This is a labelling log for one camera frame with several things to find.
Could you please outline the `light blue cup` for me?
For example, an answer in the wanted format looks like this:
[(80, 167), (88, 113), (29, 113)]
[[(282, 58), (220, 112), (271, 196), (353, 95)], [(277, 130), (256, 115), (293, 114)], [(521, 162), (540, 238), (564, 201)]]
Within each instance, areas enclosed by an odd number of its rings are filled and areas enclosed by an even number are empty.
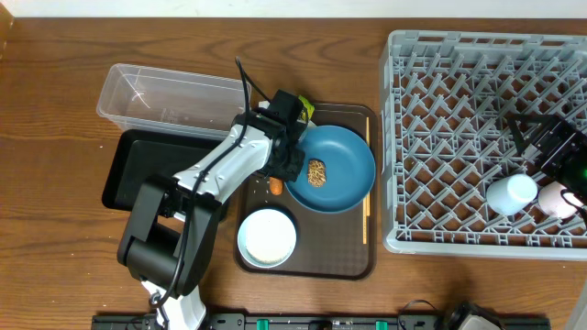
[(525, 174), (492, 183), (485, 194), (487, 204), (499, 215), (514, 215), (534, 201), (537, 184)]

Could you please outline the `pink cup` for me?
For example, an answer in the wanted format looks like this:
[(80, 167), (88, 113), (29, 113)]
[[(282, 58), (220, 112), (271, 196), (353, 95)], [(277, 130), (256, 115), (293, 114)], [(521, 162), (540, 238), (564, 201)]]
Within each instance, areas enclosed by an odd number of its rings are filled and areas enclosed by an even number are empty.
[(565, 186), (554, 181), (540, 190), (537, 202), (544, 214), (565, 219), (575, 215), (577, 208), (583, 206), (571, 192), (565, 193), (563, 199), (560, 192), (564, 189)]

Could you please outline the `dark blue plate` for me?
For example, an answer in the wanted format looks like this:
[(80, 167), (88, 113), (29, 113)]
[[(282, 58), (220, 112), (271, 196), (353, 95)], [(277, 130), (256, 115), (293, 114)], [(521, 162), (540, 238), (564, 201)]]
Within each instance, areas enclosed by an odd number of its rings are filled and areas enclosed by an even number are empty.
[[(376, 178), (375, 159), (367, 143), (342, 126), (309, 129), (298, 148), (305, 153), (302, 171), (285, 186), (304, 207), (324, 214), (338, 214), (360, 204)], [(309, 162), (325, 165), (326, 181), (316, 187), (308, 180)]]

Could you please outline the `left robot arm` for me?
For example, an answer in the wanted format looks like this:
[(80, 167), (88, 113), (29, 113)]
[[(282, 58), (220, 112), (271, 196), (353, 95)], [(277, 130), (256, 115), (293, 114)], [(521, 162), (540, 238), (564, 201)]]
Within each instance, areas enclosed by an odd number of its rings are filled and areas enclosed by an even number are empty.
[(198, 284), (212, 257), (223, 204), (255, 172), (295, 180), (306, 130), (298, 118), (237, 115), (227, 137), (193, 166), (141, 184), (116, 257), (149, 292), (162, 328), (200, 327), (206, 308)]

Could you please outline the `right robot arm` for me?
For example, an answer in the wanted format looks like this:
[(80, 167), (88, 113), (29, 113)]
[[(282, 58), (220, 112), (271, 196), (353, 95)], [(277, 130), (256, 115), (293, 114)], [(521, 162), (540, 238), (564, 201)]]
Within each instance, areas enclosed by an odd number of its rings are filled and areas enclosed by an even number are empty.
[(586, 223), (586, 135), (559, 115), (510, 115), (519, 156), (562, 185), (559, 197)]

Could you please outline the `grey dishwasher rack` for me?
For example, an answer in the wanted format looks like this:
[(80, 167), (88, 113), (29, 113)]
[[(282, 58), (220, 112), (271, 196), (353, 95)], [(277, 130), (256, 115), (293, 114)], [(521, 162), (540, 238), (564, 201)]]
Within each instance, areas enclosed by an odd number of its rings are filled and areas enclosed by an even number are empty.
[(529, 203), (513, 215), (488, 187), (548, 177), (516, 152), (507, 119), (558, 115), (586, 127), (583, 36), (396, 30), (380, 58), (382, 242), (393, 253), (586, 258), (579, 215)]

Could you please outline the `orange carrot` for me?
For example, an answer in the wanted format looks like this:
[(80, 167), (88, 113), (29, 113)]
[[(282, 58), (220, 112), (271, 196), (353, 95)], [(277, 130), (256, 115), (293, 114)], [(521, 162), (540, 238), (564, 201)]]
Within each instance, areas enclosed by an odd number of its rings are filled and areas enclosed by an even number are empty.
[(269, 181), (270, 192), (273, 195), (281, 195), (283, 192), (283, 181), (274, 177), (270, 177)]

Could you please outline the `brown food piece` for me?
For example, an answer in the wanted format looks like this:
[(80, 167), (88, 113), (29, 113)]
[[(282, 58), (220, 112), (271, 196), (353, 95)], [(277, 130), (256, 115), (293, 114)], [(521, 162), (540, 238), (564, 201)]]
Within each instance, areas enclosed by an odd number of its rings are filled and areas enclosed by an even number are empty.
[(308, 161), (307, 167), (308, 183), (315, 188), (321, 188), (327, 181), (326, 165), (319, 159), (311, 159)]

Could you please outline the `crumpled snack wrapper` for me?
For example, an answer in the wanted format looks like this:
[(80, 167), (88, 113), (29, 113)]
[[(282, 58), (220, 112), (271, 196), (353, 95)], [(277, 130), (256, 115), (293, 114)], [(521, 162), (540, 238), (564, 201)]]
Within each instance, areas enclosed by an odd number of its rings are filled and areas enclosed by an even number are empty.
[[(302, 114), (300, 115), (300, 117), (298, 118), (298, 120), (295, 122), (292, 122), (292, 123), (287, 123), (287, 124), (278, 122), (276, 120), (274, 120), (274, 121), (281, 123), (283, 125), (293, 125), (294, 123), (296, 123), (296, 124), (304, 124), (307, 127), (316, 127), (316, 124), (312, 121), (312, 117), (313, 117), (313, 114), (314, 114), (314, 111), (316, 110), (316, 108), (303, 96), (297, 95), (297, 97), (302, 101), (302, 103), (304, 105), (304, 110), (303, 110)], [(270, 104), (270, 101), (271, 101), (271, 99), (259, 101), (256, 110), (260, 114), (268, 117), (267, 108)]]

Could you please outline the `light blue rice bowl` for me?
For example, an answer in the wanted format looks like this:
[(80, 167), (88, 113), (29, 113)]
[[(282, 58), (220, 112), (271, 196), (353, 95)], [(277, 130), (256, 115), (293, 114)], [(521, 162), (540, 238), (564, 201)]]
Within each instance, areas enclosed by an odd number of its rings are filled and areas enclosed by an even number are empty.
[(284, 212), (263, 208), (249, 214), (237, 234), (240, 256), (250, 265), (271, 269), (283, 264), (294, 252), (297, 232)]

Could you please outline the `wooden chopsticks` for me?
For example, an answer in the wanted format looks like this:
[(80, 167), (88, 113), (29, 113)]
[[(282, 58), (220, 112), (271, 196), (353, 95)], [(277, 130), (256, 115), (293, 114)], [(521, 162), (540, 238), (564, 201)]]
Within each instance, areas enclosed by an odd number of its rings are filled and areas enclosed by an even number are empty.
[[(364, 140), (368, 146), (371, 147), (371, 137), (370, 137), (370, 119), (367, 117), (365, 121), (365, 137)], [(368, 244), (369, 238), (369, 217), (371, 215), (371, 192), (368, 192), (363, 199), (363, 220), (362, 220), (362, 244)]]

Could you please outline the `brown serving tray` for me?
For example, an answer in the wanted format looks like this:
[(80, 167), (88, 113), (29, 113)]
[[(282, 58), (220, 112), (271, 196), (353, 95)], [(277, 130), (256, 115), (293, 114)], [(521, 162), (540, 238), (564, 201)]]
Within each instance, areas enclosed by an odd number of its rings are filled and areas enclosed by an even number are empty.
[[(367, 117), (370, 119), (370, 150), (373, 155), (377, 146), (377, 119), (368, 107), (317, 104), (312, 120), (319, 126), (345, 127), (364, 140)], [(252, 212), (263, 208), (280, 210), (293, 221), (297, 242), (293, 254), (275, 268), (261, 269), (250, 265), (240, 256), (238, 249), (235, 251), (235, 259), (248, 272), (360, 280), (370, 274), (375, 263), (376, 197), (374, 181), (371, 188), (368, 244), (363, 245), (363, 201), (343, 213), (319, 213), (299, 204), (285, 185), (281, 195), (273, 195), (268, 180), (253, 176), (242, 186), (238, 219), (243, 221)]]

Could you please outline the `black plastic tray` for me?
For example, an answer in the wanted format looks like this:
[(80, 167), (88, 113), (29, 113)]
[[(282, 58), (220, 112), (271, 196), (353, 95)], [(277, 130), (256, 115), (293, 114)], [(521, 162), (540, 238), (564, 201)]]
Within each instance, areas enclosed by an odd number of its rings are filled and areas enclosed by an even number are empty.
[(171, 177), (194, 165), (219, 142), (160, 132), (124, 132), (105, 182), (102, 203), (109, 209), (131, 211), (142, 183), (158, 174)]

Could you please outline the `clear plastic bin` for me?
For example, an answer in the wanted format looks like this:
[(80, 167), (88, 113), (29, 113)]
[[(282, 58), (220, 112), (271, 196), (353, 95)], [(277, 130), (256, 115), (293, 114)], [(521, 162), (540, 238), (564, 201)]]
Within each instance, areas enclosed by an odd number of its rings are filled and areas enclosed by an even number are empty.
[(118, 63), (111, 67), (96, 113), (121, 130), (147, 130), (223, 140), (244, 112), (240, 80)]

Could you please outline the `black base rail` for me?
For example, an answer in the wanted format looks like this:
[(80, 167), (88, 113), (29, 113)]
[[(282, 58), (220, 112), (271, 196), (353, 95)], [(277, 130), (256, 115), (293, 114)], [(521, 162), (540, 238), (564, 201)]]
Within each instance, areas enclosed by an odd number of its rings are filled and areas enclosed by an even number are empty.
[[(440, 329), (440, 318), (434, 315), (404, 315), (400, 317), (405, 329)], [(549, 330), (547, 318), (504, 318), (505, 329)], [(143, 316), (93, 316), (92, 330), (162, 329), (155, 314)], [(205, 318), (198, 329), (202, 330), (375, 330), (403, 329), (396, 317), (326, 317), (326, 316), (246, 316), (240, 313), (213, 313)]]

